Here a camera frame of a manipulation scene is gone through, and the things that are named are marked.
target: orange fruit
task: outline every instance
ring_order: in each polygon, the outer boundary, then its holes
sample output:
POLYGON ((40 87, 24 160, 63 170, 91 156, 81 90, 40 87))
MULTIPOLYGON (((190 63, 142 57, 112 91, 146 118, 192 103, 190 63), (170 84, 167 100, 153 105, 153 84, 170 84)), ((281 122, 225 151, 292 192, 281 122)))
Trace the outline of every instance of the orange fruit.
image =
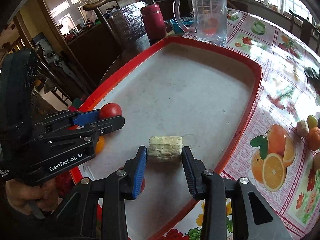
POLYGON ((287 168, 279 154, 270 153, 263 161, 262 180, 267 190, 276 192, 279 190, 287 176, 287 168))
POLYGON ((315 151, 320 148, 320 128, 312 128, 306 136, 306 142, 308 143, 309 149, 315 151))
POLYGON ((105 141, 104 137, 102 135, 99 136, 99 140, 97 141, 96 148, 95 148, 94 152, 96 154, 100 153, 103 150, 105 144, 106 144, 106 141, 105 141))
POLYGON ((283 157, 286 135, 287 131, 282 126, 278 124, 271 125, 267 133, 268 153, 278 153, 283 157))
POLYGON ((283 156, 283 165, 289 167, 296 157, 296 149, 289 136, 285 138, 285 148, 283 156))
POLYGON ((262 180, 262 166, 263 166, 263 160, 260 157, 260 151, 259 149, 256 151, 256 153, 252 156, 251 160, 251 170, 254 178, 257 182, 263 184, 262 180))

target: tray rim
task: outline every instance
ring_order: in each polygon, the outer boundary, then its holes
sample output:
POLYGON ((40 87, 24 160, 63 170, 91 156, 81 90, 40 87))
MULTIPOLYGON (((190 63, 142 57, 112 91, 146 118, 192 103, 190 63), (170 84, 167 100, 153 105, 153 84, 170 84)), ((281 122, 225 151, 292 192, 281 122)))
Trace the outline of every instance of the tray rim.
MULTIPOLYGON (((183 37, 166 37, 157 43, 153 44, 150 48, 146 49, 145 51, 138 54, 136 57, 131 59, 125 65, 123 65, 120 69, 118 69, 114 74, 112 74, 108 79, 106 79, 101 85, 99 85, 95 91, 86 99, 86 101, 80 106, 78 111, 86 112, 92 110, 102 98, 104 98, 116 85, 118 85, 127 75, 129 75, 135 68, 137 68, 141 63, 146 61, 149 57, 154 55, 156 52, 164 48, 166 45, 170 43, 177 43, 181 45, 187 45, 199 49, 209 50, 226 57, 230 57, 235 59, 243 64, 245 64, 252 72, 255 78, 252 93, 250 95, 248 104, 245 108, 244 114, 241 118, 241 121, 238 125, 238 128, 226 149, 224 155, 222 156, 221 160, 218 162, 214 172, 220 174, 224 167, 226 166, 228 160, 232 156, 238 142, 244 133, 244 130, 248 126, 249 121, 252 118, 252 114, 254 108, 256 107, 255 101, 259 93, 259 89, 261 86, 262 81, 262 68, 261 65, 252 59, 238 53, 227 49, 225 47, 218 47, 209 43, 204 43, 201 41, 196 41, 193 39, 183 38, 183 37)), ((72 179, 74 183, 78 183, 83 177, 79 170, 79 167, 74 167, 70 170, 72 179)), ((178 222, 180 222, 198 203, 198 201, 192 199, 190 200, 187 205, 185 205, 175 217, 170 220, 166 225, 164 225, 160 230, 154 233, 151 237, 147 240, 156 240, 162 235, 164 235, 167 231, 173 228, 178 222)), ((97 217, 101 220, 102 216, 102 208, 98 205, 97 209, 97 217)))

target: red thermos bottle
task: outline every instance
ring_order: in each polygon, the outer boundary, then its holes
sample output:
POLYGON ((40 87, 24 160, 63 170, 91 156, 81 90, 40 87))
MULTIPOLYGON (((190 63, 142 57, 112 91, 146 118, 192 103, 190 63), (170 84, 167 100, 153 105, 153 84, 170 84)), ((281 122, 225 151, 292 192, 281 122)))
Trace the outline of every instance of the red thermos bottle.
POLYGON ((167 35, 159 5, 145 6, 141 8, 141 14, 149 40, 161 40, 167 35))

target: small snack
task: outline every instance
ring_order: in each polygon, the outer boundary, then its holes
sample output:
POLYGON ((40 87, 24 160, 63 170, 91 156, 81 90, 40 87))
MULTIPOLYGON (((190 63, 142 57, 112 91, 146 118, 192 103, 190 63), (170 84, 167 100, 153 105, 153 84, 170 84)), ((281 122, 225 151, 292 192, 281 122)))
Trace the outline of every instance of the small snack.
POLYGON ((99 112, 100 119, 107 119, 117 115, 122 115, 122 110, 116 103, 108 103, 104 105, 99 112))
POLYGON ((313 169, 315 171, 320 170, 320 153, 317 153, 314 157, 313 157, 313 169))
POLYGON ((297 134, 300 137, 306 137, 309 133, 308 123, 305 120, 297 122, 297 134))
POLYGON ((181 162, 182 137, 151 136, 148 160, 157 162, 181 162))

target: red tomato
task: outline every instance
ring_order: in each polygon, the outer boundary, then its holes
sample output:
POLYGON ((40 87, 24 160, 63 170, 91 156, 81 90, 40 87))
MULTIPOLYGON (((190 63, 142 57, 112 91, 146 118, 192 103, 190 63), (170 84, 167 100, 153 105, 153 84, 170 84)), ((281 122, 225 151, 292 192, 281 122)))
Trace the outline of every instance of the red tomato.
POLYGON ((108 103, 104 105, 99 112, 100 119, 111 118, 116 115, 122 115, 121 107, 116 103, 108 103))

